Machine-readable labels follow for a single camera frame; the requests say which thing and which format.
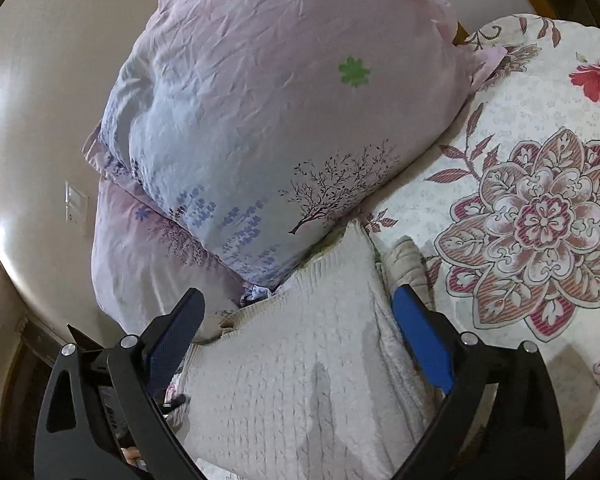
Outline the beige knitted sweater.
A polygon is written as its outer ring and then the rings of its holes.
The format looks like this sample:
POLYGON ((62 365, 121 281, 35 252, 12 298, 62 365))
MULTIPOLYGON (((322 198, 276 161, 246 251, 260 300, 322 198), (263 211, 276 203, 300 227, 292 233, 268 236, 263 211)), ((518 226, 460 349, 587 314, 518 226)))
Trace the beige knitted sweater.
POLYGON ((246 479, 388 479, 437 411, 358 222, 273 297, 193 346, 178 440, 246 479))

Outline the pink lilac lower pillow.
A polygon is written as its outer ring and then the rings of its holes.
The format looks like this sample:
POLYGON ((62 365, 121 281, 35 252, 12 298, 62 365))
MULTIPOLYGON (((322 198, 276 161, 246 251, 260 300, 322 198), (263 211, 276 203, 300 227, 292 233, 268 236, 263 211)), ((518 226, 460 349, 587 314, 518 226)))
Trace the pink lilac lower pillow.
POLYGON ((143 333, 170 313, 187 289, 204 294, 197 344, 218 339, 225 319, 272 296, 206 252, 190 234, 109 180, 99 182, 91 260, 100 310, 127 334, 143 333))

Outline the pink lilac pillow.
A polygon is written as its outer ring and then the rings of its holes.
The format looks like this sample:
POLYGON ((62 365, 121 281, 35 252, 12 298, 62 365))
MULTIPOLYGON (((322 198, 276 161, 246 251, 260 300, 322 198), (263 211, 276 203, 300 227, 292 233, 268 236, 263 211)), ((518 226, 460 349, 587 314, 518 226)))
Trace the pink lilac pillow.
POLYGON ((91 260, 100 310, 127 334, 143 333, 170 313, 187 289, 204 294, 197 344, 218 339, 225 319, 272 296, 206 252, 190 234, 109 180, 99 182, 91 260))
POLYGON ((446 0, 158 0, 85 157, 274 287, 500 65, 456 29, 446 0))

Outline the floral white bed sheet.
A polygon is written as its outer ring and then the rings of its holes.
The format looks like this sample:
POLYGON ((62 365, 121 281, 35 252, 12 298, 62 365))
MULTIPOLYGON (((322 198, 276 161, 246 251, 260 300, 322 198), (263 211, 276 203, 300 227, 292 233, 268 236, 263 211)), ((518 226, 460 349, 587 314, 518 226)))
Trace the floral white bed sheet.
POLYGON ((508 16, 474 41, 500 67, 351 222, 390 302, 407 282, 485 344, 538 346, 567 478, 600 437, 600 30, 508 16))

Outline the pink lilac upper pillow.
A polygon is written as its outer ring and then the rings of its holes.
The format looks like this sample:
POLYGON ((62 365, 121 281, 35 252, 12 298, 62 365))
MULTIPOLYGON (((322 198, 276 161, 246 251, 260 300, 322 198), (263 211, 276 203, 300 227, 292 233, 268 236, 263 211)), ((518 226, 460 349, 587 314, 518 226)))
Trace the pink lilac upper pillow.
POLYGON ((446 0, 158 0, 85 157, 274 287, 500 65, 456 29, 446 0))

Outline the white wall switch plate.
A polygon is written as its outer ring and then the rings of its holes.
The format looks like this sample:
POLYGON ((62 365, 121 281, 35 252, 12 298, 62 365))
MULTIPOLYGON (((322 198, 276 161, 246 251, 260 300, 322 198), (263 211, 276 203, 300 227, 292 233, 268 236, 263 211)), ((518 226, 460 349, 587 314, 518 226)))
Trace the white wall switch plate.
POLYGON ((75 188, 71 183, 65 183, 65 222, 76 232, 87 234, 88 196, 75 188))

